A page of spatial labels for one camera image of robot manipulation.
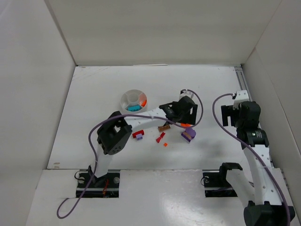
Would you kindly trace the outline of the orange round lego piece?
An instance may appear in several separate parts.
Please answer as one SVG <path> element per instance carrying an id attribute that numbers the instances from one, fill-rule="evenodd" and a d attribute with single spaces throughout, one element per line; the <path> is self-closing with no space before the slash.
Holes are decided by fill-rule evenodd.
<path id="1" fill-rule="evenodd" d="M 190 124 L 187 124 L 187 123 L 181 123 L 180 125 L 183 126 L 183 127 L 190 127 L 191 126 Z"/>

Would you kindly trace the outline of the brown lego plate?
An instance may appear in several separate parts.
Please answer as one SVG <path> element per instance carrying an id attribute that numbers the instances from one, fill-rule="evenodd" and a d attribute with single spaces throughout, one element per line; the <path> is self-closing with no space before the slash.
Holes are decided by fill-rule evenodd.
<path id="1" fill-rule="evenodd" d="M 170 125 L 160 126 L 158 127 L 159 132 L 166 131 L 168 129 L 171 129 Z"/>

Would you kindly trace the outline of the orange lego wedge piece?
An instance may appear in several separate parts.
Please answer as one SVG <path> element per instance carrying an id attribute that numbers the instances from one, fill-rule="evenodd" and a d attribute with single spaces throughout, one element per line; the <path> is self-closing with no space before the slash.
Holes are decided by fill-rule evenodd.
<path id="1" fill-rule="evenodd" d="M 141 103 L 141 106 L 142 106 L 142 107 L 145 107 L 146 104 L 147 104 L 147 100 L 143 101 L 143 102 Z"/>

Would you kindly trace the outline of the teal lego brick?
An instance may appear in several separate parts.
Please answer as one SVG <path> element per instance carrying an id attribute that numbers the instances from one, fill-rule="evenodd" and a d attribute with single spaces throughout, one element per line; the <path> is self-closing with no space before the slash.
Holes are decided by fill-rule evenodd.
<path id="1" fill-rule="evenodd" d="M 141 110 L 141 106 L 140 105 L 134 105 L 134 106 L 129 106 L 128 108 L 127 108 L 127 110 L 129 111 L 129 112 L 136 112 L 136 111 L 139 111 L 139 110 Z"/>

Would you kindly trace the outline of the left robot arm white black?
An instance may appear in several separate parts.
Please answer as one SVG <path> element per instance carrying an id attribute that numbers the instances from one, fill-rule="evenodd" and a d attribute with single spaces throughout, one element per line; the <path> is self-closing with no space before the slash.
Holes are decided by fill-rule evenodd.
<path id="1" fill-rule="evenodd" d="M 97 162 L 95 162 L 94 187 L 99 186 L 108 174 L 112 156 L 119 153 L 130 136 L 140 130 L 162 127 L 167 124 L 196 125 L 198 105 L 189 97 L 138 114 L 121 114 L 116 111 L 97 130 Z"/>

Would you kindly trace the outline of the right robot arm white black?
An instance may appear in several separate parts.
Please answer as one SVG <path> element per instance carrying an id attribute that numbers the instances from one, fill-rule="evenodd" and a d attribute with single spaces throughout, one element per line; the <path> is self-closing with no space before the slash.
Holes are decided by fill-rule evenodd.
<path id="1" fill-rule="evenodd" d="M 237 163 L 223 163 L 220 167 L 225 180 L 234 188 L 244 207 L 247 226 L 288 226 L 295 210 L 285 200 L 278 182 L 272 175 L 269 141 L 259 127 L 261 108 L 255 101 L 235 100 L 223 105 L 222 127 L 236 128 L 234 138 L 241 143 L 253 182 L 249 183 Z"/>

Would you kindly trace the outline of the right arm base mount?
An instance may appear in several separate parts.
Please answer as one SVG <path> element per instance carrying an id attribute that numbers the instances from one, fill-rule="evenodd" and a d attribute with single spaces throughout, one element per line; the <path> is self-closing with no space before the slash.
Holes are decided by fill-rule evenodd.
<path id="1" fill-rule="evenodd" d="M 237 197 L 233 187 L 220 176 L 218 169 L 202 170 L 201 185 L 206 198 Z"/>

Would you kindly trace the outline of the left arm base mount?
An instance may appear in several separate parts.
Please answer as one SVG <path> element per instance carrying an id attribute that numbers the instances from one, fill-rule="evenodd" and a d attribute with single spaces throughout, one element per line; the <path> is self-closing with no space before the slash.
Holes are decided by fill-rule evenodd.
<path id="1" fill-rule="evenodd" d="M 90 175 L 87 171 L 79 170 L 75 173 L 77 180 L 76 197 L 79 198 L 84 191 Z M 119 197 L 120 170 L 109 172 L 101 179 L 92 181 L 82 198 L 118 198 Z"/>

